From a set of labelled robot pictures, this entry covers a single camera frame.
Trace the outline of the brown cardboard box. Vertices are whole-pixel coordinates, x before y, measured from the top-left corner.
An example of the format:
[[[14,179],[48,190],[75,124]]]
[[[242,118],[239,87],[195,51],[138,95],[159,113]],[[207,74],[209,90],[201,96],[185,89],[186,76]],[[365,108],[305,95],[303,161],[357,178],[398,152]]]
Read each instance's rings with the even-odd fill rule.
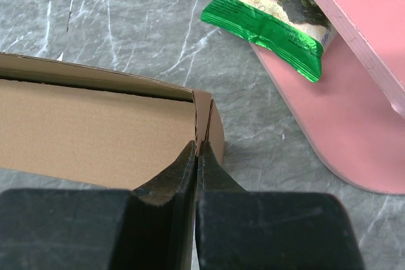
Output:
[[[212,95],[113,70],[1,54],[1,167],[133,189],[186,145],[223,159]]]

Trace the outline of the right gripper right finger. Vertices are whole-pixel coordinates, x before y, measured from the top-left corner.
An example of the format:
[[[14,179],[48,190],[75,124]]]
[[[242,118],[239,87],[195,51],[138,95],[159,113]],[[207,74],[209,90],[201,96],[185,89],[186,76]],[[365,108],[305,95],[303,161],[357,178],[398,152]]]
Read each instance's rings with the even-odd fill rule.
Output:
[[[201,269],[364,269],[346,209],[329,193],[250,192],[201,144],[196,247]]]

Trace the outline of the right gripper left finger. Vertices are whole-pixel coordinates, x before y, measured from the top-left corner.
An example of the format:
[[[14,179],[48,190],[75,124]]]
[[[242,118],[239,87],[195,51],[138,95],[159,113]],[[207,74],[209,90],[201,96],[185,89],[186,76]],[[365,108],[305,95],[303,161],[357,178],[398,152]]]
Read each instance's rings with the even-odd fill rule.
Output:
[[[1,268],[190,269],[195,149],[131,191],[4,191]]]

